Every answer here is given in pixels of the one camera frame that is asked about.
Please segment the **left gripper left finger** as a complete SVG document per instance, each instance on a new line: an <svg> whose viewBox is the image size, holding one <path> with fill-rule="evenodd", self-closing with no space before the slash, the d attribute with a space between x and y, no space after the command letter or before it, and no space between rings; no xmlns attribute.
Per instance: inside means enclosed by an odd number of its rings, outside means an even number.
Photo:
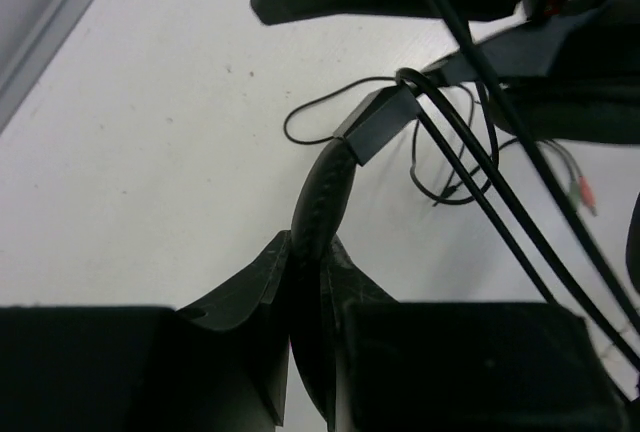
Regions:
<svg viewBox="0 0 640 432"><path fill-rule="evenodd" d="M279 232L192 304L1 311L5 431L272 431L289 346Z"/></svg>

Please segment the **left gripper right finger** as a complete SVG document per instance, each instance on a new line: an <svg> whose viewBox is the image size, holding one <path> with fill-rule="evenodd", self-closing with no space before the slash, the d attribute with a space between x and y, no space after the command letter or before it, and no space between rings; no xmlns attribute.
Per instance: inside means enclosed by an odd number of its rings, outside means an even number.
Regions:
<svg viewBox="0 0 640 432"><path fill-rule="evenodd" d="M399 302L339 241L321 273L333 431L624 431L585 321L541 302Z"/></svg>

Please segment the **black headset with cable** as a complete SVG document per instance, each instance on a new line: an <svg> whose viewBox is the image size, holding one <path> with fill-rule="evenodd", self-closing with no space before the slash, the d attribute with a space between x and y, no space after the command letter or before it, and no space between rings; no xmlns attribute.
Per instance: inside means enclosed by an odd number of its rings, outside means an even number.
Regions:
<svg viewBox="0 0 640 432"><path fill-rule="evenodd" d="M428 97L462 139L486 177L477 185L461 157L443 137L437 144L452 165L452 173L435 203L455 205L455 191L466 187L469 200L495 217L486 192L498 191L523 230L553 272L596 325L632 364L638 356L605 319L545 240L499 171L501 145L483 150L450 101L446 87L476 85L487 132L509 132L520 143L543 179L572 231L628 319L639 317L585 226L569 203L539 152L540 143L560 138L614 144L639 139L639 64L616 51L594 61L582 49L605 29L604 16L614 0L524 0L526 23L483 42L474 42L468 29L473 19L502 14L499 0L424 0L431 16L441 18L459 43L459 50L424 71L400 69L386 88L369 95L322 140L322 153L299 196L291 227L292 247L301 267L318 266L340 225L353 185L355 169L367 163L408 123L435 126L420 107Z"/></svg>

